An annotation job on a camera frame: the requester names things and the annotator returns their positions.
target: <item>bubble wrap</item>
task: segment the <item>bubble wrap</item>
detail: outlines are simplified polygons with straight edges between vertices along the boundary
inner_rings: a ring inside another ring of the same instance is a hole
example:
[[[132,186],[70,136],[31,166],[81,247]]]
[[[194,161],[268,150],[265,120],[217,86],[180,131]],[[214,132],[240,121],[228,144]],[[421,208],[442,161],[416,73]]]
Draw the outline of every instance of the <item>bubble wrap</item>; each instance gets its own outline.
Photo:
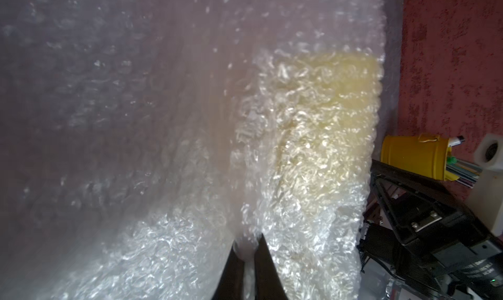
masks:
[[[356,298],[381,0],[0,1],[1,298]]]

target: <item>red wall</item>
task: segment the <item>red wall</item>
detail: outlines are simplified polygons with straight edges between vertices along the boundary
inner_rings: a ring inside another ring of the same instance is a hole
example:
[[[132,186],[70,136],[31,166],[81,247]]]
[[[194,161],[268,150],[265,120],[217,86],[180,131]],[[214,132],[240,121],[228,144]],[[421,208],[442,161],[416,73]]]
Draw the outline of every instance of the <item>red wall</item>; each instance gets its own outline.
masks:
[[[404,0],[398,133],[503,135],[503,0]]]

